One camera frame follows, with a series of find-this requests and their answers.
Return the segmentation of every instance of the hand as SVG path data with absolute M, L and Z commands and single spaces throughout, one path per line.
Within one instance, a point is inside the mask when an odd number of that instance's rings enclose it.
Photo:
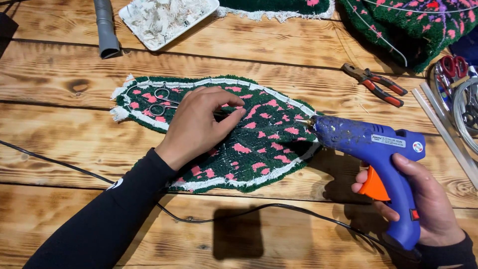
M 427 246 L 441 247 L 459 243 L 465 239 L 465 233 L 456 222 L 455 213 L 443 187 L 422 164 L 410 161 L 395 153 L 392 156 L 396 168 L 403 172 L 412 187 L 415 206 L 420 216 L 420 240 Z M 357 183 L 352 184 L 352 191 L 358 192 L 367 180 L 367 171 L 356 176 Z M 389 221 L 398 221 L 400 216 L 393 209 L 380 201 L 373 205 L 380 215 Z
M 174 114 L 166 137 L 155 148 L 159 157 L 177 171 L 221 142 L 246 113 L 243 108 L 237 109 L 218 123 L 213 112 L 224 104 L 243 106 L 244 101 L 220 87 L 202 86 L 188 92 Z

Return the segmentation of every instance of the orange trigger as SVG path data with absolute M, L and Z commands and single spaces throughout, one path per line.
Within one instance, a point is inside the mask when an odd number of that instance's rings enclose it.
M 375 200 L 390 201 L 387 191 L 383 186 L 382 180 L 379 178 L 379 175 L 372 166 L 369 167 L 367 181 L 363 183 L 362 188 L 360 188 L 358 192 L 360 194 L 365 194 Z

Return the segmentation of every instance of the power cord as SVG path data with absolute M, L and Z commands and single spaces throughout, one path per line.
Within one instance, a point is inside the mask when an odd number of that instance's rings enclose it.
M 95 173 L 92 173 L 90 171 L 87 171 L 87 170 L 84 170 L 84 169 L 81 169 L 79 167 L 76 167 L 76 166 L 73 166 L 73 165 L 70 165 L 70 164 L 67 164 L 65 162 L 62 162 L 62 161 L 58 161 L 58 160 L 54 160 L 54 159 L 50 159 L 48 157 L 45 157 L 45 156 L 42 156 L 42 155 L 39 155 L 39 154 L 36 154 L 36 153 L 33 153 L 33 152 L 30 152 L 28 150 L 25 150 L 21 147 L 18 147 L 18 146 L 15 146 L 15 145 L 12 145 L 10 143 L 7 143 L 7 142 L 4 142 L 4 141 L 1 141 L 0 140 L 0 144 L 2 145 L 5 145 L 5 146 L 8 146 L 8 147 L 11 147 L 15 150 L 18 150 L 20 152 L 23 152 L 25 154 L 28 154 L 30 156 L 33 156 L 35 158 L 39 158 L 39 159 L 42 159 L 42 160 L 45 160 L 45 161 L 49 161 L 49 162 L 52 162 L 52 163 L 56 163 L 56 164 L 59 164 L 59 165 L 62 165 L 62 166 L 66 166 L 68 168 L 71 168 L 73 170 L 76 170 L 78 172 L 82 172 L 82 173 L 85 173 L 87 175 L 90 175 L 92 177 L 95 177 L 97 179 L 100 179 L 104 182 L 107 182 L 109 184 L 113 184 L 114 182 L 107 179 L 107 178 L 104 178 L 100 175 L 97 175 Z M 366 237 L 367 239 L 389 249 L 389 250 L 392 250 L 393 252 L 413 261 L 413 262 L 419 262 L 420 261 L 420 257 L 421 257 L 421 254 L 416 250 L 416 249 L 413 249 L 413 254 L 415 256 L 415 258 L 411 258 L 409 257 L 408 255 L 404 254 L 403 253 L 403 250 L 398 248 L 398 247 L 395 247 L 394 245 L 392 244 L 389 244 L 387 242 L 381 242 L 379 241 L 378 239 L 374 238 L 373 236 L 370 236 L 346 223 L 343 223 L 343 222 L 340 222 L 338 220 L 334 220 L 334 219 L 331 219 L 329 217 L 326 217 L 326 216 L 322 216 L 320 214 L 317 214 L 313 211 L 310 211 L 308 209 L 305 209 L 305 208 L 302 208 L 302 207 L 298 207 L 298 206 L 293 206 L 293 205 L 289 205 L 289 204 L 283 204 L 283 203 L 268 203 L 268 204 L 263 204 L 263 205 L 260 205 L 258 207 L 255 207 L 253 209 L 250 209 L 250 210 L 247 210 L 245 212 L 242 212 L 242 213 L 239 213 L 239 214 L 235 214 L 235 215 L 229 215 L 229 216 L 221 216 L 221 217 L 218 217 L 218 218 L 214 218 L 214 219 L 210 219 L 210 220 L 193 220 L 193 219 L 182 219 L 182 218 L 179 218 L 177 216 L 175 216 L 174 214 L 172 214 L 171 212 L 169 212 L 165 207 L 163 207 L 162 205 L 160 205 L 159 203 L 156 203 L 156 205 L 161 208 L 162 211 L 164 211 L 166 214 L 170 215 L 172 218 L 174 218 L 175 220 L 178 220 L 178 221 L 181 221 L 181 222 L 186 222 L 186 223 L 208 223 L 208 222 L 213 222 L 213 221 L 218 221 L 218 220 L 225 220 L 225 219 L 230 219 L 230 218 L 234 218 L 234 217 L 239 217 L 239 216 L 242 216 L 242 215 L 246 215 L 246 214 L 249 214 L 251 212 L 254 212 L 254 211 L 257 211 L 257 210 L 260 210 L 260 209 L 263 209 L 263 208 L 266 208 L 266 207 L 280 207 L 280 208 L 285 208 L 285 209 L 289 209 L 289 210 L 294 210 L 294 211 L 298 211 L 298 212 L 302 212 L 302 213 L 305 213 L 305 214 L 308 214 L 308 215 L 311 215 L 311 216 L 314 216 L 314 217 L 317 217 L 319 219 L 323 219 L 323 220 L 326 220 L 326 221 L 330 221 L 330 222 L 333 222 L 335 224 L 338 224 L 344 228 L 347 228 L 351 231 L 354 231 L 355 233 L 363 236 L 363 237 Z

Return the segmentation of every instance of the green tufted rug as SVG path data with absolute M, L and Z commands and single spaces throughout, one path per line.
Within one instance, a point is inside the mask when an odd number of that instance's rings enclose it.
M 383 37 L 405 55 L 408 67 L 417 73 L 422 72 L 446 46 L 466 35 L 478 23 L 475 19 L 478 8 L 446 13 L 475 7 L 478 2 L 474 0 L 374 0 L 374 3 L 340 0 L 340 2 L 345 6 L 354 27 L 365 35 L 367 40 L 390 51 L 403 66 L 403 58 L 391 50 L 379 36 Z M 360 18 L 377 33 L 374 33 Z
M 113 119 L 126 118 L 165 133 L 175 109 L 155 117 L 149 111 L 159 87 L 170 90 L 169 99 L 180 101 L 190 90 L 199 86 L 220 86 L 240 96 L 247 112 L 231 134 L 212 150 L 191 161 L 180 172 L 171 190 L 201 193 L 212 188 L 254 191 L 281 180 L 306 166 L 320 148 L 316 137 L 294 119 L 317 114 L 308 104 L 258 85 L 255 81 L 236 76 L 216 78 L 127 77 L 123 87 L 112 98 L 117 106 L 111 109 Z M 225 112 L 236 108 L 223 106 Z
M 284 22 L 288 18 L 329 19 L 335 10 L 334 0 L 219 0 L 219 17 L 228 13 L 260 21 L 265 15 Z

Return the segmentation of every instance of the glue gun nozzle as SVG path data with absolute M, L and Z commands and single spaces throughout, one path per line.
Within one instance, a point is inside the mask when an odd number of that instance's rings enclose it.
M 302 123 L 303 125 L 307 126 L 307 128 L 314 125 L 314 120 L 312 120 L 312 119 L 306 119 L 306 120 L 296 119 L 295 122 L 296 123 Z

